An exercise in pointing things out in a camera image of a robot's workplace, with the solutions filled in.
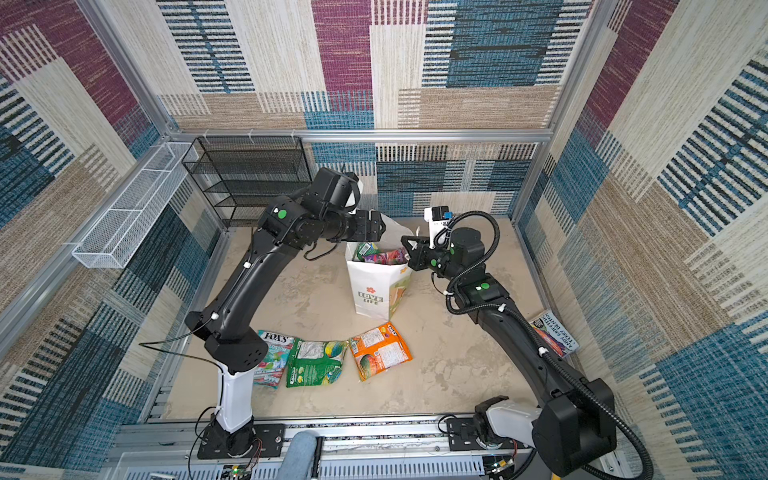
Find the green-yellow snack bag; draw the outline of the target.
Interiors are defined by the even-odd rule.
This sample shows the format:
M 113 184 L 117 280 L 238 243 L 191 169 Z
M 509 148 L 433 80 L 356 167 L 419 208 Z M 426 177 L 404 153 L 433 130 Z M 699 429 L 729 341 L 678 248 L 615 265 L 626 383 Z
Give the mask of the green-yellow snack bag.
M 380 252 L 377 244 L 374 242 L 361 242 L 355 249 L 353 260 L 364 262 L 365 258 L 370 255 L 375 255 Z

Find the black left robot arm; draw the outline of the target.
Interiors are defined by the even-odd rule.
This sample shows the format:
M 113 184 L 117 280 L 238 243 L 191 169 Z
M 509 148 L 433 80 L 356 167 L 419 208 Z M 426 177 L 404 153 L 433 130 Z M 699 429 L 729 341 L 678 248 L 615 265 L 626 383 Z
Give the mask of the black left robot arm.
M 224 441 L 229 455 L 243 455 L 255 440 L 251 406 L 255 369 L 268 352 L 250 323 L 282 271 L 305 248 L 378 241 L 386 231 L 380 212 L 361 210 L 361 183 L 352 172 L 321 168 L 311 184 L 275 197 L 262 213 L 248 250 L 222 290 L 185 319 L 220 368 L 218 402 L 206 434 Z

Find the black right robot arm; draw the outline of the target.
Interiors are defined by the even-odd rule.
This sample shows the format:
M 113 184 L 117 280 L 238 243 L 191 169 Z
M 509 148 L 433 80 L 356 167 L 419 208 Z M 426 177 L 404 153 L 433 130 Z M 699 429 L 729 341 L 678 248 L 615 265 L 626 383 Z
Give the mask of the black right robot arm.
M 534 393 L 535 407 L 518 407 L 496 396 L 475 408 L 476 436 L 485 447 L 515 440 L 534 448 L 555 474 L 584 470 L 600 478 L 609 473 L 594 461 L 612 452 L 618 433 L 628 431 L 615 411 L 614 395 L 600 380 L 589 381 L 562 359 L 523 317 L 509 292 L 486 269 L 500 240 L 500 229 L 485 245 L 479 231 L 455 221 L 435 236 L 401 238 L 408 265 L 430 270 L 447 280 L 446 308 L 467 315 L 493 340 L 522 373 Z

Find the white paper bag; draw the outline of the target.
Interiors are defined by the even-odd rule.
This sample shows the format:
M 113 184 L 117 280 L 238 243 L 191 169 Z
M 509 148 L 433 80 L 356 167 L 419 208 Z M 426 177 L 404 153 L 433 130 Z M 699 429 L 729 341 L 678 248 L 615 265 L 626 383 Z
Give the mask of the white paper bag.
M 412 231 L 386 215 L 382 217 L 386 232 L 380 241 L 374 242 L 380 252 L 404 248 L 401 237 L 411 235 Z M 405 295 L 413 270 L 407 263 L 377 265 L 354 261 L 353 255 L 359 243 L 347 243 L 344 255 L 355 311 L 369 318 L 389 321 Z

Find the purple Fox's candy bag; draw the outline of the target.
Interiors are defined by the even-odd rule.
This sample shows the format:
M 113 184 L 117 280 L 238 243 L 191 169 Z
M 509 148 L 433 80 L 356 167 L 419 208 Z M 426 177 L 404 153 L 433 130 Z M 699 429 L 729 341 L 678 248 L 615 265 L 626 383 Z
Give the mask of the purple Fox's candy bag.
M 364 256 L 363 261 L 377 265 L 402 265 L 408 262 L 404 248 L 372 253 Z

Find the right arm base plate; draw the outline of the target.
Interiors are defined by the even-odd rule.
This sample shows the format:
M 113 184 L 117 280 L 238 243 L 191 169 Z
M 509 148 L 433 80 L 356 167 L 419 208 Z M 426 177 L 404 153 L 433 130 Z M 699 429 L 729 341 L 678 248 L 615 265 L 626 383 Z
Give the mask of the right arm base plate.
M 471 417 L 448 416 L 440 420 L 440 428 L 448 437 L 451 451 L 514 451 L 528 448 L 519 440 L 496 436 L 488 426 L 479 424 Z

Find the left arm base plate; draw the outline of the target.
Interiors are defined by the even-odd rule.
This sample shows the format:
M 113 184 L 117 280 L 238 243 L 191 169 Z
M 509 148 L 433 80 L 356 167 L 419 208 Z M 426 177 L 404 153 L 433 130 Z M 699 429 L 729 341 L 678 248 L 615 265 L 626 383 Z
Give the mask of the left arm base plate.
M 203 430 L 196 458 L 223 460 L 279 457 L 284 435 L 284 424 L 251 423 L 230 433 L 214 421 Z

